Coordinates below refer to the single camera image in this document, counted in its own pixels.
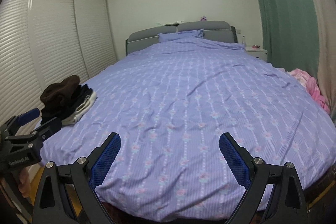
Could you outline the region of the person's left hand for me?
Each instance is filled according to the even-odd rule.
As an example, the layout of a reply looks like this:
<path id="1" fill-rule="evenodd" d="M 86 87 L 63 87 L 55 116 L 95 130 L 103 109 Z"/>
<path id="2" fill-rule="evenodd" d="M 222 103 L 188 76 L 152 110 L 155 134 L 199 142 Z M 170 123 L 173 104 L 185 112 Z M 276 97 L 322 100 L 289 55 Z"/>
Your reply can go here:
<path id="1" fill-rule="evenodd" d="M 18 189 L 23 198 L 27 198 L 31 192 L 30 176 L 27 168 L 23 168 L 19 174 Z"/>

